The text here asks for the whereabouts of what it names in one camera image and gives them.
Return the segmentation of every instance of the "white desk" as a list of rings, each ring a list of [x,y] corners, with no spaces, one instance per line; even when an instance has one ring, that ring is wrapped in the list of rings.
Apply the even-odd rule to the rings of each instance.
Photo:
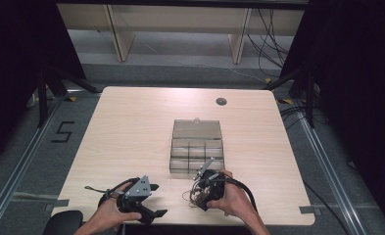
[[[102,195],[84,186],[105,190],[148,174],[161,187],[144,206],[168,210],[154,224],[242,224],[222,211],[190,208],[182,193],[193,180],[169,173],[173,122],[194,118],[219,120],[225,167],[252,190],[266,224],[314,223],[313,214],[300,213],[310,202],[273,95],[260,90],[106,88],[59,196],[69,205],[53,213],[80,210],[87,220]]]

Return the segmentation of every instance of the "light wood tabletop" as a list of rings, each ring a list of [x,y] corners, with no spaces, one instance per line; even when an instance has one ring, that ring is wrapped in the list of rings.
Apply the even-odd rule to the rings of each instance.
[[[85,186],[105,190],[147,174],[160,188],[143,205],[168,210],[154,224],[243,224],[219,210],[191,208],[184,193],[194,181],[169,172],[173,123],[194,118],[219,120],[225,168],[251,189],[265,224],[314,223],[312,213],[300,212],[311,204],[274,97],[262,90],[107,87],[59,196],[68,206],[53,214],[79,210],[87,220],[102,194]]]

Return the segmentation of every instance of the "gray carpet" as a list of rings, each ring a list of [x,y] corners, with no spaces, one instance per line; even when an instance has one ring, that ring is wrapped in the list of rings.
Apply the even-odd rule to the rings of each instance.
[[[192,67],[148,67],[148,66],[83,66],[88,82],[104,88],[108,85],[120,86],[165,86],[165,87],[209,87],[234,89],[261,89],[265,86],[261,80],[267,75],[259,70],[237,70],[252,76],[242,76],[230,70]],[[279,74],[278,70],[268,72]],[[79,87],[65,81],[69,89]],[[274,90],[277,99],[288,98],[287,92],[291,82]],[[50,217],[51,207],[60,193],[62,185],[70,170],[73,157],[85,132],[99,97],[86,92],[73,93],[77,99],[74,102],[63,102],[55,113],[43,142],[37,151],[17,193],[37,195],[36,198],[24,198],[17,195],[8,206],[0,221],[0,234],[41,234],[46,221]],[[293,107],[278,105],[280,110]],[[24,148],[29,142],[37,125],[37,107],[30,108],[18,124],[5,151],[0,155],[0,189],[16,165]],[[345,189],[357,206],[361,219],[368,234],[385,234],[385,218],[375,205],[372,196],[354,168],[348,167],[343,145],[338,142],[331,125],[326,123],[323,113],[314,111],[315,130],[322,141],[323,147],[331,159]],[[306,137],[296,114],[284,121],[288,136],[299,165],[302,177],[312,188],[335,210],[336,214],[344,217],[336,204],[336,200],[327,184],[326,178],[318,164],[311,143]],[[63,121],[73,121],[64,124],[62,130],[71,131],[72,135],[66,143],[53,143],[53,140],[65,140],[66,135],[57,134]],[[309,198],[320,214],[316,216],[313,226],[269,226],[271,234],[344,234],[336,218],[325,208],[322,201],[307,189]]]

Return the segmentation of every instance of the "desk leg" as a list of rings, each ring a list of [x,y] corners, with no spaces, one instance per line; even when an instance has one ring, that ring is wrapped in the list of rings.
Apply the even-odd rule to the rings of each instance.
[[[114,45],[117,51],[117,59],[123,62],[127,59],[131,44],[134,40],[134,33],[128,30],[125,20],[119,14],[119,8],[124,6],[105,5],[110,24],[110,31],[113,35]]]
[[[229,46],[232,53],[232,62],[235,65],[240,64],[241,54],[244,47],[244,37],[247,34],[247,26],[250,21],[251,9],[243,10],[243,18],[239,34],[228,34]]]

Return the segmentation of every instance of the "person's right hand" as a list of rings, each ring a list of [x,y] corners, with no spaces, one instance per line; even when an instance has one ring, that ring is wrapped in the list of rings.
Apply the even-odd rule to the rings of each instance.
[[[232,172],[221,170],[226,177],[232,178]],[[269,234],[259,214],[254,209],[245,191],[238,186],[225,182],[223,197],[207,202],[210,209],[220,209],[225,216],[234,215],[241,218],[253,234]]]

